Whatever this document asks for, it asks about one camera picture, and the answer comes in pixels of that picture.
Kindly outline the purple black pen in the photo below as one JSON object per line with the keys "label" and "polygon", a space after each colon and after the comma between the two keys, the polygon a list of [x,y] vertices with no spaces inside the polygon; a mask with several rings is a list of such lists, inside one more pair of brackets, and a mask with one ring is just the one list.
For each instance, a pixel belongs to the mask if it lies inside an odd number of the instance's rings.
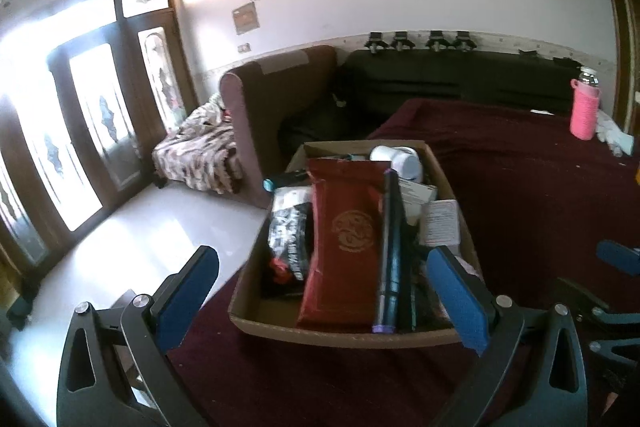
{"label": "purple black pen", "polygon": [[392,335],[405,328],[410,310],[410,265],[404,245],[407,222],[399,176],[392,168],[384,172],[382,213],[380,271],[372,333]]}

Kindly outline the small white box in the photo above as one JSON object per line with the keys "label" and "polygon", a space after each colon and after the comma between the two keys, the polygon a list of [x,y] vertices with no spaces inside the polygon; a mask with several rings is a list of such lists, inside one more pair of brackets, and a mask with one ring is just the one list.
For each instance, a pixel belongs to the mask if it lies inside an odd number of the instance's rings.
{"label": "small white box", "polygon": [[419,222],[419,242],[426,247],[460,245],[458,203],[455,199],[439,199],[423,205]]}

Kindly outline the dark red packet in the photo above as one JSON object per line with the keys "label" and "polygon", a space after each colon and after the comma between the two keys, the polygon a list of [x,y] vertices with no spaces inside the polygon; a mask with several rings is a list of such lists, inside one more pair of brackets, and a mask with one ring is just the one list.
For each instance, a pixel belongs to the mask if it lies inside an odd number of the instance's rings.
{"label": "dark red packet", "polygon": [[297,325],[360,332],[374,320],[387,161],[312,158],[314,250]]}

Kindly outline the black and white snack bag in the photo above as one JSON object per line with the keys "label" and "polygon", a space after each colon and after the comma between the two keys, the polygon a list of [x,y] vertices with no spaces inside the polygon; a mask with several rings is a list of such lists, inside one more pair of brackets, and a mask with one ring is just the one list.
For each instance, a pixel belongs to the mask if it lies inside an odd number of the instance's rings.
{"label": "black and white snack bag", "polygon": [[277,188],[272,202],[267,245],[274,292],[303,294],[314,250],[312,190],[307,186]]}

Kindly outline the white pill bottle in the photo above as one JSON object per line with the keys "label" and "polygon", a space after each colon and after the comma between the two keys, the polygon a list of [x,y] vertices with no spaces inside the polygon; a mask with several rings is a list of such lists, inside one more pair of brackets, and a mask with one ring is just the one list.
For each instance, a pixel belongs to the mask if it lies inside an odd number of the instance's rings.
{"label": "white pill bottle", "polygon": [[418,153],[411,147],[378,145],[369,155],[370,161],[388,161],[400,179],[421,183],[423,166]]}

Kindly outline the white medicine box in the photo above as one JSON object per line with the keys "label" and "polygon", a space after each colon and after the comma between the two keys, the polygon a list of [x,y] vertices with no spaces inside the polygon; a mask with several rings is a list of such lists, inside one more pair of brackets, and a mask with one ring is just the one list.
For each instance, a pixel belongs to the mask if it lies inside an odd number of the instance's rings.
{"label": "white medicine box", "polygon": [[400,179],[399,188],[407,223],[414,227],[420,221],[422,207],[437,199],[437,187]]}

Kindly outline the black marker pen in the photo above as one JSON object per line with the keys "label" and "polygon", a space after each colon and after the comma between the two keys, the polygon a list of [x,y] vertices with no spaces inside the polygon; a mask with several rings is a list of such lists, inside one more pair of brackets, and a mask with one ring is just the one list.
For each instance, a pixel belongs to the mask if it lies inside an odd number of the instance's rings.
{"label": "black marker pen", "polygon": [[266,192],[274,193],[278,188],[292,186],[306,180],[307,178],[308,172],[306,169],[296,169],[277,174],[277,176],[265,178],[264,181],[262,181],[262,186]]}

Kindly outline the dark red bedspread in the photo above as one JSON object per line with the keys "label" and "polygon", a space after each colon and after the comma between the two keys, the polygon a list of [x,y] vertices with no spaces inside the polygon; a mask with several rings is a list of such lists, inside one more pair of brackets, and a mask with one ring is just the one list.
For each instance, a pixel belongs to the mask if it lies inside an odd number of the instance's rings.
{"label": "dark red bedspread", "polygon": [[[544,309],[565,277],[638,310],[638,280],[596,254],[603,239],[639,243],[637,157],[575,139],[561,116],[463,102],[408,101],[375,136],[431,147],[491,291]],[[457,343],[357,350],[246,335],[229,319],[232,293],[221,288],[169,355],[218,426],[425,426],[473,362]]]}

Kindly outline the white crumpled cloth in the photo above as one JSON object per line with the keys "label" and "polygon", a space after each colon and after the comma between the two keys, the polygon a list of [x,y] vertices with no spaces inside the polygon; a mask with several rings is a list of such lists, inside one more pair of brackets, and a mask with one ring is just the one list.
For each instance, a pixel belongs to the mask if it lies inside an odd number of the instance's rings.
{"label": "white crumpled cloth", "polygon": [[601,109],[597,113],[596,135],[615,157],[631,156],[634,153],[634,137],[620,130],[615,121]]}

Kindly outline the pink sleeved water bottle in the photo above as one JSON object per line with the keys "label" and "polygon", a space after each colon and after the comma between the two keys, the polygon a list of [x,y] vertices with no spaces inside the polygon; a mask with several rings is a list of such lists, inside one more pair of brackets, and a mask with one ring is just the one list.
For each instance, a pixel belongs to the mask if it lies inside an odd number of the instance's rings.
{"label": "pink sleeved water bottle", "polygon": [[582,66],[579,74],[570,82],[574,90],[570,133],[582,141],[589,141],[596,133],[597,115],[600,104],[600,82],[596,71]]}

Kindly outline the patterned blanket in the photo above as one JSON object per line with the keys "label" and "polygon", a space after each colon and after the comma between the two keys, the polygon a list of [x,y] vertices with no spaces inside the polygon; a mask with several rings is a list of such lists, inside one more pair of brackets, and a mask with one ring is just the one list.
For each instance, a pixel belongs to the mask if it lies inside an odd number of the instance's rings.
{"label": "patterned blanket", "polygon": [[169,132],[154,148],[152,161],[158,187],[175,181],[201,192],[238,193],[243,171],[221,95],[212,95]]}

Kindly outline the wooden glass door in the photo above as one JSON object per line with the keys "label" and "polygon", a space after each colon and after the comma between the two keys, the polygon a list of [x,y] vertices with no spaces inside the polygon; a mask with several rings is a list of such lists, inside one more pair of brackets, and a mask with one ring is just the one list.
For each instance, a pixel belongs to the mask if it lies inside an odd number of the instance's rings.
{"label": "wooden glass door", "polygon": [[1,37],[1,242],[46,271],[147,186],[196,102],[177,0],[62,0]]}

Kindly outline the black clamp on ledge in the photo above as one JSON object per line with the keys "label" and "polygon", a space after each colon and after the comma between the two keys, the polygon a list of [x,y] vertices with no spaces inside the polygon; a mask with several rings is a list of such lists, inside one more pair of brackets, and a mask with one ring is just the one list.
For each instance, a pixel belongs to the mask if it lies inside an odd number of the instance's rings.
{"label": "black clamp on ledge", "polygon": [[392,44],[390,45],[397,52],[413,50],[416,44],[409,38],[405,30],[398,30],[394,33]]}
{"label": "black clamp on ledge", "polygon": [[425,47],[433,52],[448,50],[450,46],[450,42],[441,30],[431,30],[425,43]]}
{"label": "black clamp on ledge", "polygon": [[467,30],[457,31],[456,38],[454,38],[452,46],[460,52],[471,52],[477,48],[477,44]]}
{"label": "black clamp on ledge", "polygon": [[390,47],[390,45],[384,40],[381,31],[371,31],[364,46],[371,54],[377,54],[378,52],[382,52]]}

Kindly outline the black sofa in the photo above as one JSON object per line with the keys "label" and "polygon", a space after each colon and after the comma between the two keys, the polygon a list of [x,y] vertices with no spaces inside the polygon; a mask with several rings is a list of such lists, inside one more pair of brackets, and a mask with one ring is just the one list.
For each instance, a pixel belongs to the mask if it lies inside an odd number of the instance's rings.
{"label": "black sofa", "polygon": [[362,140],[412,98],[566,116],[570,80],[581,67],[572,58],[543,58],[534,51],[352,52],[305,108],[282,120],[278,145],[290,160],[305,142]]}

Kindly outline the small wall plaque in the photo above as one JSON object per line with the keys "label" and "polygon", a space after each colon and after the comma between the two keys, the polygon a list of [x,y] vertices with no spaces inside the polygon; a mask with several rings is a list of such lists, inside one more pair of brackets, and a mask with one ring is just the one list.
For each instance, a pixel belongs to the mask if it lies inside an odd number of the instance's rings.
{"label": "small wall plaque", "polygon": [[257,10],[254,2],[240,6],[232,11],[232,20],[235,31],[238,35],[246,34],[249,31],[260,27]]}

